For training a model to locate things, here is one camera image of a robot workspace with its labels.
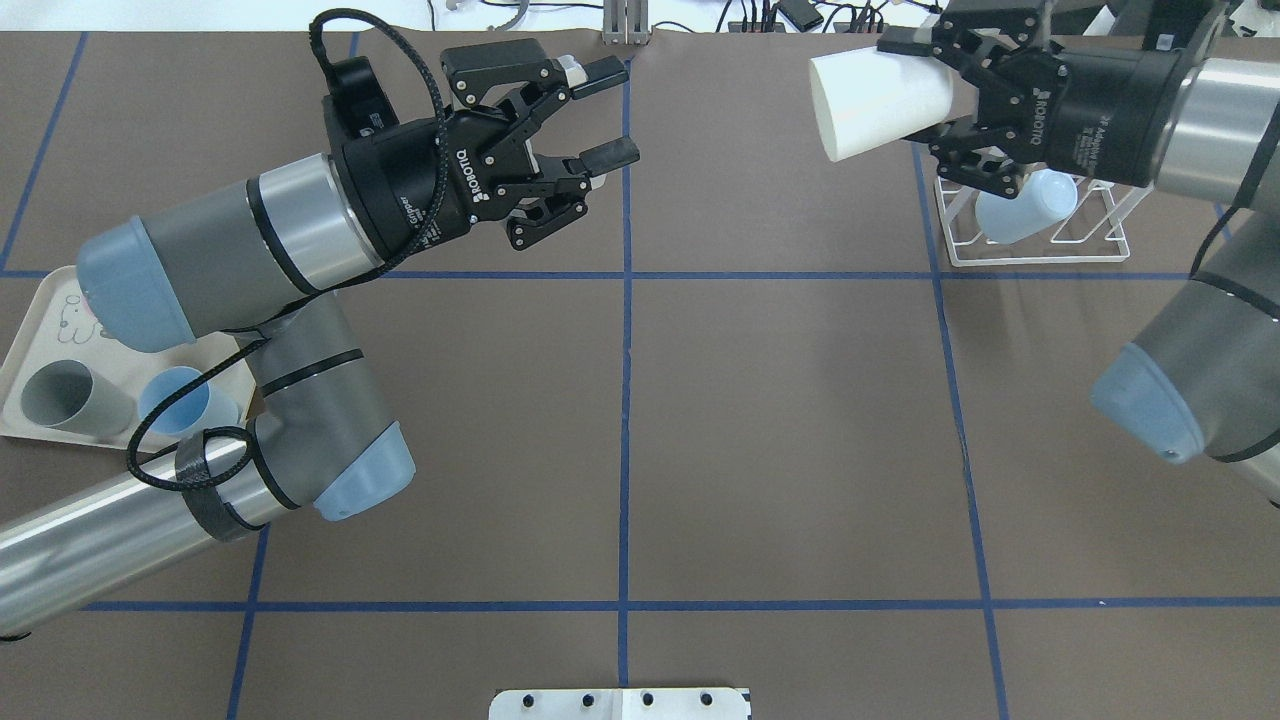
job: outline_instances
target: white cup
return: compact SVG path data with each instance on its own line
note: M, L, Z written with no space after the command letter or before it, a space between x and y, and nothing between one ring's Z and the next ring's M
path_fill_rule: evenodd
M164 398L200 377L200 370L179 365L151 378L138 395L138 418L146 418ZM186 437L197 430L239 424L239 406L225 392L205 383L160 414L151 432Z
M1075 181L1057 170L1036 170L1012 200L979 192L974 202L978 227L992 242L1012 245L1071 217Z
M36 370L22 388L22 414L32 423L90 437L110 437L133 423L133 398L78 360Z
M818 136L831 161L941 123L952 70L933 58L850 50L809 60Z

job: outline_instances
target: black wire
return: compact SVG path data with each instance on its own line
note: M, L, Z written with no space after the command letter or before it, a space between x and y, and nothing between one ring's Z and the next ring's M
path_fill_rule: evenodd
M694 29L694 28L691 28L691 27L689 27L689 26L686 26L684 23L677 23L676 20L662 20L662 22L653 23L653 28L654 29L657 29L657 28L659 28L662 26L676 26L678 28L682 28L685 32L698 32L696 29Z
M1222 228L1226 227L1226 223L1231 222L1231 218L1235 217L1235 213L1239 209L1239 205L1231 205L1226 209L1226 213L1222 213L1222 217L1213 223L1213 227L1208 229L1208 234L1204 236L1204 242L1202 242L1199 250L1196 251L1196 259L1192 260L1192 269L1187 273L1187 277L1194 277L1196 273L1199 272L1199 265L1204 261L1204 255L1208 254L1208 247L1213 245L1213 241L1217 240L1219 234L1221 234Z
M719 28L724 26L724 15L728 14L728 9L732 4L733 0L724 0L724 8L721 9L721 19L716 20L716 29L712 32L719 32Z
M129 474L155 488L168 489L174 492L184 492L189 489L211 488L214 486L223 484L227 480L236 477L236 474L243 470L246 465L252 462L253 455L257 452L255 447L257 445L257 441L256 438L253 438L252 433L239 427L223 427L223 428L212 428L210 430L205 430L206 438L229 437L244 442L244 454L241 455L239 460L237 460L236 464L228 468L227 470L223 470L221 473L206 478L204 480L184 480L182 478L178 478L177 474L174 475L174 479L166 480L164 478L157 478L147 473L146 470L142 469L142 465L138 462L138 447L142 445L142 436L147 434L147 430L151 429L151 425L155 424L155 421L160 418L160 415L164 414L165 410L173 407L175 402L195 392L195 389L198 388L200 386L214 379L214 377L220 374L227 368L230 368L232 365L248 357L255 351L257 351L257 348L262 347L268 342L269 341L266 338L255 340L253 342L250 342L244 347L241 347L238 351L236 351L234 355L214 365L211 369L209 369L209 372L204 373L198 378L182 386L180 388L178 388L178 392L174 392L169 397L161 400L160 405L156 405L155 409L147 413L147 416L142 419L142 423L140 423L138 427L133 430L133 434L129 436L129 445L125 447L124 451L124 466L129 470ZM177 446L169 446L161 450L160 452L156 454L156 456L166 454L172 451L174 447Z
M397 47L404 53L410 63L417 69L419 74L422 77L422 82L426 83L426 91L431 96L431 111L435 114L438 122L435 123L435 146L436 146L436 163L435 163L435 187L431 190L431 201L428 204L426 217L422 219L422 224L417 227L417 232L413 237L404 243L399 251L392 256L390 260L383 263L381 266L375 268L362 275L357 275L348 281L340 282L328 290L339 290L344 287L352 287L356 284L366 283L369 281L378 279L387 273L396 269L397 265L408 259L410 255L419 252L426 247L426 234L430 232L431 225L435 223L435 215L440 211L440 205L444 202L444 192L449 179L449 137L448 128L445 126L445 109L444 99L440 96L440 87L435 85L435 76L431 74L431 68L428 67L422 56L410 45L408 40L399 33L396 28L387 24L381 18L365 13L364 10L352 10L349 8L337 8L333 10L325 10L316 15L311 20L311 27L308 29L311 35L311 51L316 56L316 61L320 63L321 70L325 74L333 73L333 65L329 64L329 56L325 51L324 41L320 36L324 32L324 24L334 19L353 19L366 22L375 28L378 28L383 35L385 35Z
M518 8L520 3L497 3L495 0L480 0L480 4L489 5L492 8ZM530 3L530 8L590 8L593 10L603 10L604 5L593 5L591 3Z
M320 70L324 73L325 79L329 81L330 87L337 85L337 82L335 82L333 63L329 61L329 51L324 45L324 24L328 23L329 20L335 20L335 19L360 20L378 28L379 32L385 35L393 44L396 44L397 47L399 47L399 50L404 54L404 56L408 58L410 63L412 63L413 67L417 69L419 74L422 76L422 81L426 83L428 94L431 96L431 111L435 114L435 118L438 120L435 124L435 146L438 158L435 165L435 187L431 190L431 201L428 204L426 217L422 219L422 224L419 225L417 232L413 233L413 237L410 238L410 241L406 242L404 246L396 252L396 255L393 255L380 266L369 270L367 273L340 282L316 295L285 305L284 309L280 310L280 313L276 316L293 313L306 306L307 302L311 302L316 297L320 297L321 295L332 290L366 283L369 281L378 279L389 273L390 270L393 270L397 265L408 259L410 255L413 255L415 252L426 247L426 234L428 232L430 232L431 225L435 223L435 217L439 214L440 205L444 202L444 193L445 193L444 188L447 187L448 173L449 173L449 159L448 159L449 137L448 137L448 128L445 127L447 118L444 109L444 99L440 96L440 88L435 83L435 76L431 74L431 68L428 67L422 56L417 53L417 50L413 49L412 45L410 45L408 40L406 40L404 36L399 33L399 31L387 24L387 22L379 18L378 15L372 15L364 10L355 10L351 8L335 8L332 10L325 10L319 15L316 15L315 19L311 20L311 26L307 28L307 36L311 44L311 53L315 55L316 63L320 64ZM125 457L124 457L124 464L125 468L128 468L129 474L148 486L157 487L160 489L182 492L182 491L200 489L221 484L232 479L237 473L239 473L250 462L252 462L253 456L257 455L257 438L255 438L253 434L246 430L244 428L234 425L205 430L206 439L209 437L229 437L244 442L244 454L241 455L241 457L236 461L234 465L232 465L223 473L219 473L205 480L180 482L177 480L177 478L174 480L165 480L163 478L157 478L142 469L141 464L138 462L138 450L142 443L142 437L147 433L147 430L151 429L151 425L155 424L156 419L160 418L160 415L163 415L165 410L172 407L175 402L178 402L183 397L191 395L196 388L205 384L206 382L216 377L219 373L227 370L228 368L230 368L236 363L239 363L244 357L248 357L268 342L269 341L266 338L260 338L244 345L230 357L223 360L221 363L211 368L209 372L204 373L198 378L178 388L177 392L164 398L160 402L160 405L156 405L156 407L151 413L148 413L146 418L142 419L142 423L138 424L138 427L133 430L133 434L129 437L129 443L128 447L125 448ZM174 446L165 448L164 451L161 451L161 455L164 452L170 451L173 447Z
M832 5L832 3L823 3L823 5ZM840 12L844 10L844 9L846 9L846 8L850 10L850 15L854 15L854 14L858 13L858 5L850 5L849 3L841 3L840 5L836 5L836 9L832 10L829 15L827 15L827 24L822 26L822 29L818 31L818 32L827 32L827 28L831 27L831 23L836 20L836 15L838 15ZM849 24L850 24L850 27L852 27L852 18L850 18L850 23Z

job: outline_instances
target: robotiq logo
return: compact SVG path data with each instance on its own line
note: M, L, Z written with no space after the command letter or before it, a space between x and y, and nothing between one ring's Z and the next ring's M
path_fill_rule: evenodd
M1048 101L1053 96L1050 90L1032 88L1036 96L1034 117L1032 118L1032 145L1044 143L1044 115L1048 115Z
M467 187L471 188L471 201L480 202L481 200L489 200L489 193L480 187L476 172L471 169L471 160L467 158L467 151L458 150L454 156L458 159L458 168L462 170L462 177L467 181Z

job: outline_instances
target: gray cup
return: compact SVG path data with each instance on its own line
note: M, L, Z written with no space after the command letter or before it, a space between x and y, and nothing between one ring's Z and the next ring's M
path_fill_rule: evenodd
M134 420L133 400L78 360L36 370L22 388L22 414L37 425L90 437L119 434Z

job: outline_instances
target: white tray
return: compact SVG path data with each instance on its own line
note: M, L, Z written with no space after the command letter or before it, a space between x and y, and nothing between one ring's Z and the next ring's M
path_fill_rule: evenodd
M55 360L79 360L110 380L125 395L137 400L147 380L174 365L207 370L236 352L236 341L223 333L200 338L195 345L182 345L164 352L137 352L111 338L90 311L76 281L76 268L65 266L49 273L27 309L18 336L0 366L0 436L124 448L138 419L124 432L110 437L88 437L40 427L22 414L22 388L31 375ZM241 421L253 397L253 375L243 363L237 363L212 379L241 409ZM154 452L174 438L147 433L142 450Z

